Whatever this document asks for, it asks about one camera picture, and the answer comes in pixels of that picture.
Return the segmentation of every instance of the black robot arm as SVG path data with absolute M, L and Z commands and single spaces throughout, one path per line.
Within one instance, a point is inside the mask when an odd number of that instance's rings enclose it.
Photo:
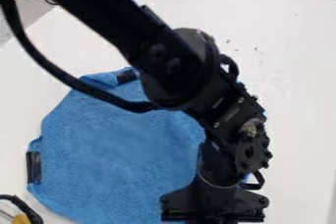
M 272 157 L 264 110 L 237 82 L 236 63 L 220 54 L 211 36 L 197 29 L 170 29 L 133 0 L 55 0 L 114 44 L 139 70 L 150 103 L 133 103 L 84 84 L 49 62 L 28 40 L 14 0 L 0 1 L 23 48 L 63 83 L 134 112 L 182 110 L 204 127 L 206 140 L 199 146 L 195 179 L 161 198 L 162 219 L 263 221 L 268 199 L 250 191 L 262 187 L 259 170 L 267 168 Z M 249 174 L 258 184 L 243 182 Z

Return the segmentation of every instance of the white table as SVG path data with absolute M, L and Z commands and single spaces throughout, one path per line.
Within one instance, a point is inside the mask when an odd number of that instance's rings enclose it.
M 214 35 L 267 109 L 274 159 L 261 192 L 271 199 L 266 223 L 334 224 L 336 0 L 137 1 L 172 28 Z M 60 8 L 28 33 L 77 76 L 127 65 L 113 46 Z M 0 49 L 0 86 L 0 191 L 28 198 L 50 223 L 68 223 L 28 196 L 25 166 L 28 142 L 68 89 L 32 63 L 15 40 Z

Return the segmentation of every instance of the black cable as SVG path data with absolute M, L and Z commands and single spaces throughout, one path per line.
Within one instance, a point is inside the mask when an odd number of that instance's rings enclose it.
M 114 94 L 108 93 L 104 90 L 86 84 L 81 80 L 66 73 L 65 71 L 54 65 L 52 62 L 50 62 L 48 59 L 46 59 L 30 42 L 21 24 L 20 15 L 15 0 L 0 0 L 0 4 L 2 5 L 3 13 L 9 27 L 11 28 L 13 34 L 15 35 L 21 46 L 24 48 L 24 50 L 40 67 L 42 67 L 56 79 L 61 81 L 63 84 L 66 84 L 77 91 L 91 95 L 97 99 L 111 103 L 117 107 L 135 113 L 144 113 L 158 109 L 151 102 L 131 102 L 124 100 Z
M 23 200 L 21 200 L 17 196 L 8 196 L 8 195 L 0 195 L 0 199 L 4 199 L 10 201 L 12 204 L 18 207 L 20 211 L 22 211 L 27 218 L 29 219 L 31 224 L 43 224 L 43 219 L 38 215 L 34 210 L 32 210 Z

